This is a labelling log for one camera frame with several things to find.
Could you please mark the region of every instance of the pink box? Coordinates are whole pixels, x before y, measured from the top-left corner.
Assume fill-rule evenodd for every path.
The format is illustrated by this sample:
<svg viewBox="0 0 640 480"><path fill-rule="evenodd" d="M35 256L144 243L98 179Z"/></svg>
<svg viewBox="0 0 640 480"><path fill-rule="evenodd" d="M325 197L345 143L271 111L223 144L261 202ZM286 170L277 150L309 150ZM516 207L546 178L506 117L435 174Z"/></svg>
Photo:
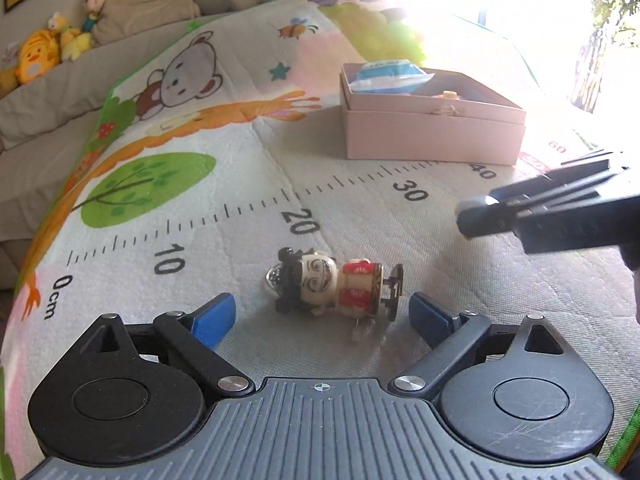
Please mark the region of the pink box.
<svg viewBox="0 0 640 480"><path fill-rule="evenodd" d="M435 76L414 94L356 94L349 82L360 67L344 64L340 74L347 158L516 163L526 111L497 92L462 73L425 68ZM447 90L465 100L432 97Z"/></svg>

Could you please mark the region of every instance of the cartoon bear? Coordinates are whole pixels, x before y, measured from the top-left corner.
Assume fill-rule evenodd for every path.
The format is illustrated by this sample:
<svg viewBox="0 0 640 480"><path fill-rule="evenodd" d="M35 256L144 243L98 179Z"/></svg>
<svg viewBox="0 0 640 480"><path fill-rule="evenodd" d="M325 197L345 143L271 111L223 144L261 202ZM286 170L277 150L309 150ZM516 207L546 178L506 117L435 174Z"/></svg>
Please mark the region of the cartoon bear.
<svg viewBox="0 0 640 480"><path fill-rule="evenodd" d="M212 35L211 31L197 35L166 70L151 73L146 88L134 97L139 120L150 119L165 107L209 97L222 86L222 76L216 74L216 51L209 43Z"/></svg>

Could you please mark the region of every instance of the play mat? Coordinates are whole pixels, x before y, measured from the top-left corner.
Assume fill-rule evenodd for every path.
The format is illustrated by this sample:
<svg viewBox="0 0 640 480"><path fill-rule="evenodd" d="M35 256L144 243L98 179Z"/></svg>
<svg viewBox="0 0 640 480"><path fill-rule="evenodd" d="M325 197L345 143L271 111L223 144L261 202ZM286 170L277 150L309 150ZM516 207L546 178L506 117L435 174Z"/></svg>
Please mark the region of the play mat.
<svg viewBox="0 0 640 480"><path fill-rule="evenodd" d="M540 312L610 391L616 418L603 453L611 449L640 381L632 280L617 251L527 256L513 235L468 241L454 221L460 199L587 146L506 40L400 6L271 2L194 24L115 86L20 278L1 354L3 479L11 463L19 478L42 459L28 400L97 316L151 322L220 292L235 295L238 320L218 352L258 384L267 375L385 383L428 350L406 316L415 291L497 322ZM517 165L346 160L341 64L405 58L464 72L525 108ZM277 313L264 277L284 246L402 262L398 319L354 344L347 318Z"/></svg>

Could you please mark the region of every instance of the yellow plush toy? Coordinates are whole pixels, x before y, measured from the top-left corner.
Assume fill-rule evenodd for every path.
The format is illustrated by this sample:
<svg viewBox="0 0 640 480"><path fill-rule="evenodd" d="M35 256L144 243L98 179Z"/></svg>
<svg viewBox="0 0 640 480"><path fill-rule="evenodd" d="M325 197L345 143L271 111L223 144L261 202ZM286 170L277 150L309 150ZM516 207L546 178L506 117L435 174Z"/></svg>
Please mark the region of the yellow plush toy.
<svg viewBox="0 0 640 480"><path fill-rule="evenodd" d="M36 79L60 63L60 46L46 30L31 34L20 48L15 75L21 84Z"/></svg>
<svg viewBox="0 0 640 480"><path fill-rule="evenodd" d="M15 75L15 66L0 70L0 99L13 92L19 85L18 76Z"/></svg>
<svg viewBox="0 0 640 480"><path fill-rule="evenodd" d="M78 28L71 28L64 16L59 12L53 14L49 20L49 33L60 35L62 61L75 61L83 52L94 47L94 38L88 32L81 33Z"/></svg>
<svg viewBox="0 0 640 480"><path fill-rule="evenodd" d="M52 37L60 35L60 48L64 49L76 36L80 35L79 28L71 27L64 16L59 12L54 12L51 19L47 22L49 26L49 34Z"/></svg>
<svg viewBox="0 0 640 480"><path fill-rule="evenodd" d="M73 38L65 48L62 49L62 61L75 61L83 52L94 47L94 37L90 32L85 32Z"/></svg>

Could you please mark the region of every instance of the blue star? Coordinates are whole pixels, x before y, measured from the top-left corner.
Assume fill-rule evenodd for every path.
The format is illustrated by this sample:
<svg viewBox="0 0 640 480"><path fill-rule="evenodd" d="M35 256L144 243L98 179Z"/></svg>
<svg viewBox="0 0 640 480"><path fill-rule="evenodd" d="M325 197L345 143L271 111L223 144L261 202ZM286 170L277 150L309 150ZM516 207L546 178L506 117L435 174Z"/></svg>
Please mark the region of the blue star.
<svg viewBox="0 0 640 480"><path fill-rule="evenodd" d="M287 72L291 70L290 66L284 66L282 63L278 63L276 68L272 68L269 70L271 73L271 80L276 81L276 79L286 79Z"/></svg>

